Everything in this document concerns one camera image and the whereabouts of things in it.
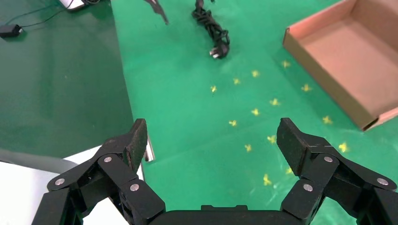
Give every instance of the cardboard box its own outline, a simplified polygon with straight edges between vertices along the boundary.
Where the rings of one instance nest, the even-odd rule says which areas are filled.
[[[283,45],[362,130],[398,115],[398,0],[343,0]]]

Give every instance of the black cord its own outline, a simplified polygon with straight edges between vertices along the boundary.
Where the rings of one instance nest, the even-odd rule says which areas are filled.
[[[202,0],[196,1],[196,9],[192,12],[192,16],[198,23],[205,26],[205,29],[214,42],[214,48],[210,51],[210,55],[215,59],[222,59],[227,56],[230,50],[228,30],[223,30],[219,23],[212,17],[211,11],[206,11],[203,8]]]
[[[42,11],[42,10],[45,10],[45,9],[48,9],[48,8],[51,8],[51,7],[54,7],[54,6],[57,6],[57,5],[50,5],[50,6],[46,6],[46,7],[43,7],[43,8],[39,8],[39,9],[30,11],[30,12],[24,13],[24,14],[22,14],[22,15],[17,15],[16,17],[10,19],[10,20],[6,23],[6,25],[10,24],[12,21],[14,21],[14,20],[16,20],[16,19],[18,19],[18,18],[20,18],[20,17],[26,16],[26,15],[30,15],[30,14],[33,14],[33,13],[36,13],[36,12],[40,12],[40,11]]]
[[[68,7],[64,8],[64,9],[61,9],[60,11],[56,12],[55,14],[53,14],[52,16],[47,18],[46,20],[41,21],[41,22],[37,22],[37,23],[34,23],[34,24],[30,24],[30,25],[21,26],[21,27],[31,27],[31,26],[36,26],[36,25],[39,25],[39,24],[47,22],[47,21],[51,20],[52,18],[54,18],[56,15],[60,14],[61,12],[66,11],[72,5],[73,1],[74,0],[70,1]]]

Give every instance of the green table surface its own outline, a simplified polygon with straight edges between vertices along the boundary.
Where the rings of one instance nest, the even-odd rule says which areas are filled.
[[[208,34],[191,17],[194,0],[161,0],[168,26],[142,0],[112,1],[132,112],[147,120],[156,155],[145,175],[168,210],[278,210],[297,180],[273,143],[281,117],[398,181],[398,120],[361,132],[282,46],[287,26],[335,2],[205,1],[230,31],[230,54],[214,60]],[[327,199],[313,224],[354,223]]]
[[[0,25],[37,23],[61,9],[58,0],[1,0]],[[132,121],[109,1],[0,38],[0,151],[63,158]]]

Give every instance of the cable bundle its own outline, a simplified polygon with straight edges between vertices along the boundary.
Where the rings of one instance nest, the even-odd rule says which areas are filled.
[[[205,27],[214,42],[214,48],[210,51],[210,55],[215,59],[222,59],[227,56],[230,50],[228,30],[223,30],[220,24],[212,17],[211,11],[206,11],[203,8],[203,0],[196,1],[196,9],[192,12],[192,16],[199,24]]]

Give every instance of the green mat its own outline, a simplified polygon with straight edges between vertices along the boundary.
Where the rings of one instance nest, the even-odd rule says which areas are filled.
[[[398,181],[398,120],[362,133],[282,47],[287,26],[335,2],[206,1],[230,31],[223,60],[208,54],[194,0],[161,1],[169,26],[144,1],[112,2],[133,115],[147,120],[156,155],[147,182],[168,210],[279,209],[297,180],[274,143],[281,117]],[[330,199],[313,222],[354,223]]]

